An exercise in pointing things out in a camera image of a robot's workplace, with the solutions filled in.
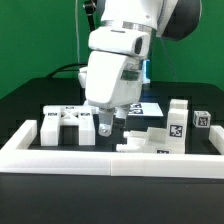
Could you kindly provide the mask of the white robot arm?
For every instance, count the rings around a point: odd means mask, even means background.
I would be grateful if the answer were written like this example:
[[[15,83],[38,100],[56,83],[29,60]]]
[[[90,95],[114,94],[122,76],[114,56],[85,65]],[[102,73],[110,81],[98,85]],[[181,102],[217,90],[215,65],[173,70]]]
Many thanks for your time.
[[[86,101],[99,109],[99,129],[109,136],[125,124],[139,101],[143,61],[155,37],[179,41],[198,26],[201,0],[99,0],[101,26],[92,31],[88,65],[79,73]]]

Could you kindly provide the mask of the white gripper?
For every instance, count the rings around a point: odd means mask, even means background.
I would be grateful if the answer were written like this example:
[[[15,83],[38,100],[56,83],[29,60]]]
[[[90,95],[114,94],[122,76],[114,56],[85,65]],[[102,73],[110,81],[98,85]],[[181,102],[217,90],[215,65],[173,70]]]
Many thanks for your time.
[[[114,127],[124,128],[130,105],[139,100],[142,70],[139,59],[109,52],[93,51],[88,60],[85,97],[89,105],[99,109],[101,136],[112,134]]]

